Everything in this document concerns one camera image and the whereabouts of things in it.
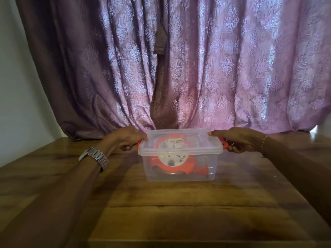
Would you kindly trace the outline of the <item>person's left hand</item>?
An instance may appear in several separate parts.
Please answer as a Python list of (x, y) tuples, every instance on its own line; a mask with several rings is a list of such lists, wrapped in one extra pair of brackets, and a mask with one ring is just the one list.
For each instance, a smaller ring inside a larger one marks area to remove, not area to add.
[(123, 151), (131, 150), (137, 142), (130, 142), (130, 133), (139, 131), (134, 126), (119, 128), (105, 136), (97, 145), (96, 149), (109, 156), (114, 150), (122, 149)]

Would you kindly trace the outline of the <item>red round reel tool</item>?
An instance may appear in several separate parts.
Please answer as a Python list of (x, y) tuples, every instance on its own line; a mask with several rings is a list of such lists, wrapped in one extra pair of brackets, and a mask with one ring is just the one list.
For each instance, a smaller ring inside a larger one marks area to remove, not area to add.
[(153, 146), (155, 149), (175, 149), (174, 153), (149, 156), (151, 168), (166, 175), (200, 175), (209, 176), (209, 166), (205, 158), (196, 157), (185, 153), (182, 149), (189, 150), (199, 147), (197, 136), (185, 136), (182, 133), (170, 133), (158, 136)]

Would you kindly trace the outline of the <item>person's right hand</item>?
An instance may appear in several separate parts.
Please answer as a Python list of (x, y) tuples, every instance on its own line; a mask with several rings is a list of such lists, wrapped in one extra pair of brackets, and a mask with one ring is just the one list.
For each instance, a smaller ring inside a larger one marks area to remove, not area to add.
[(227, 150), (240, 154), (243, 152), (262, 152), (267, 135), (249, 128), (233, 127), (226, 130), (223, 137), (229, 144)]

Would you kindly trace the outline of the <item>clear plastic storage box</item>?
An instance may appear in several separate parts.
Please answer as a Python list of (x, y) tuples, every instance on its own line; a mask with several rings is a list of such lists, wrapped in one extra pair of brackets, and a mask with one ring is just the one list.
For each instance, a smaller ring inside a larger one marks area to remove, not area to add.
[(229, 146), (208, 129), (148, 130), (137, 144), (147, 181), (214, 180), (219, 155)]

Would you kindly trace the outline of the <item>person's right forearm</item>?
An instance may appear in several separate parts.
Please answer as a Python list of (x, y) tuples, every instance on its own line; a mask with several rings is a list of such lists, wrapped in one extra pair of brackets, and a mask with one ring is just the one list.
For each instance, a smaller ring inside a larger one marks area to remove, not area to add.
[(267, 137), (261, 154), (296, 188), (331, 227), (331, 170)]

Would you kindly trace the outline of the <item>clear plastic box lid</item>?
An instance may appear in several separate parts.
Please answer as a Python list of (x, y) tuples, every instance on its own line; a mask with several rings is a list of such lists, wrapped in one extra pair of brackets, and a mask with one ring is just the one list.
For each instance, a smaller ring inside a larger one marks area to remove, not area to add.
[(140, 156), (221, 154), (229, 145), (208, 129), (148, 130), (147, 141), (137, 145)]

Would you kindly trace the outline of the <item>person's left forearm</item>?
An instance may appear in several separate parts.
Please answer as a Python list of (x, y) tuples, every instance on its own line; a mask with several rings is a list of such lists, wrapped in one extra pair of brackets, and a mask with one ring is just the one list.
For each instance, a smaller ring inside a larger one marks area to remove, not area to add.
[(63, 248), (100, 173), (93, 158), (79, 161), (0, 233), (0, 248)]

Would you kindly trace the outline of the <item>silver metal wristwatch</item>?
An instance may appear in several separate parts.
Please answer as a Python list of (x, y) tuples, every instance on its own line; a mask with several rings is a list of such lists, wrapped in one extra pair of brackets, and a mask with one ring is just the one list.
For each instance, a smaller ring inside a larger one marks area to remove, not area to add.
[(89, 157), (93, 158), (95, 161), (97, 161), (97, 163), (100, 165), (100, 172), (103, 172), (109, 165), (107, 156), (105, 154), (103, 154), (102, 151), (96, 149), (93, 146), (91, 148), (85, 150), (79, 157), (78, 161), (83, 160), (87, 156), (89, 156)]

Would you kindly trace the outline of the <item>purple patterned curtain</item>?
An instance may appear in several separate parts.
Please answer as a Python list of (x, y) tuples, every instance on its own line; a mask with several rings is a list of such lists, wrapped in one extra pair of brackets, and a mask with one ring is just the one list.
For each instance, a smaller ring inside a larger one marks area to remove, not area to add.
[(70, 139), (101, 139), (128, 125), (156, 128), (160, 0), (15, 2), (39, 80)]
[(160, 0), (156, 129), (311, 130), (331, 113), (331, 0)]

